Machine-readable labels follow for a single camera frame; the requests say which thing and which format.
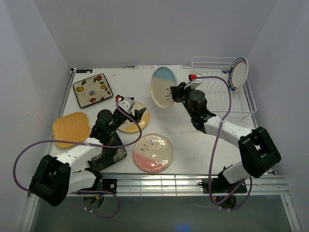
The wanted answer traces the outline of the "green red rimmed white plate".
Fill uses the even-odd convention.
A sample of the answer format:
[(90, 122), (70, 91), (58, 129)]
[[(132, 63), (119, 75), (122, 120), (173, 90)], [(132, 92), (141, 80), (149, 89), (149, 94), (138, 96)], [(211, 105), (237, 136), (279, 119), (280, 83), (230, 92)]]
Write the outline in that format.
[(229, 70), (227, 84), (232, 92), (242, 88), (247, 80), (249, 65), (244, 57), (237, 58)]

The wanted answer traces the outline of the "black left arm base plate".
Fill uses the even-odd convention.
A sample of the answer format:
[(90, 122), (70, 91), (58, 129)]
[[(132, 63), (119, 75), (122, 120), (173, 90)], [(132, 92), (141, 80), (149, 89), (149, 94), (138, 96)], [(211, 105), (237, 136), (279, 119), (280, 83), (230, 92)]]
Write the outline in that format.
[(97, 190), (117, 193), (117, 179), (101, 179), (98, 182)]

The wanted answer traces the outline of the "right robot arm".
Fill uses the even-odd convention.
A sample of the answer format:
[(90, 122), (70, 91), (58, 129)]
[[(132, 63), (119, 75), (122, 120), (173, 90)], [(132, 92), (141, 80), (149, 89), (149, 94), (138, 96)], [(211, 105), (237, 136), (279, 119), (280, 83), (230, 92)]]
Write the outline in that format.
[(219, 136), (239, 149), (241, 160), (224, 168), (211, 181), (212, 191), (229, 192), (248, 177), (259, 178), (281, 161), (281, 155), (263, 127), (249, 129), (224, 122), (207, 109), (204, 92), (181, 82), (170, 88), (174, 102), (180, 102), (188, 112), (194, 128), (202, 133)]

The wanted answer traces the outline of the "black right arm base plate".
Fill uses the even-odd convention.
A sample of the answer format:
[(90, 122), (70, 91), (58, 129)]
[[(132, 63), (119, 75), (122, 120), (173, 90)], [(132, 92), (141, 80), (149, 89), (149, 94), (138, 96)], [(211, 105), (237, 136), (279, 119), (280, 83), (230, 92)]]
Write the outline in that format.
[[(223, 175), (218, 175), (217, 178), (203, 178), (198, 185), (202, 187), (202, 191), (205, 194), (209, 194), (211, 202), (218, 206), (220, 209), (231, 211), (242, 207), (251, 191), (252, 191), (252, 179), (250, 178), (250, 187), (247, 189), (245, 180), (237, 181), (234, 184), (230, 184), (224, 179)], [(237, 205), (236, 193), (246, 193), (245, 199)]]

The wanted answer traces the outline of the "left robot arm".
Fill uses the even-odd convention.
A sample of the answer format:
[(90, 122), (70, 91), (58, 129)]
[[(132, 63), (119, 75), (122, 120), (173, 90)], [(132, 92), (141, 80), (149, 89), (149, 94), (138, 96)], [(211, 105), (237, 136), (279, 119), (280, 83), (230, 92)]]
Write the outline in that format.
[(52, 157), (44, 156), (32, 177), (29, 190), (51, 206), (59, 205), (68, 193), (88, 189), (97, 193), (102, 189), (101, 170), (127, 156), (125, 145), (117, 129), (126, 121), (137, 125), (145, 107), (134, 109), (133, 98), (116, 97), (116, 109), (101, 110), (89, 137), (73, 149)]

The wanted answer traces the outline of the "cream and blue round plate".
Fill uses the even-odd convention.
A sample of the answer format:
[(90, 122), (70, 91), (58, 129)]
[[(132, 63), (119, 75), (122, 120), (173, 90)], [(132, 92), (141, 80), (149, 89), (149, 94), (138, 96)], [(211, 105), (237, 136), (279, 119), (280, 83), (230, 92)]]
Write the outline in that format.
[(178, 84), (176, 75), (167, 67), (159, 67), (152, 75), (150, 82), (151, 96), (157, 106), (170, 107), (174, 101), (170, 88)]

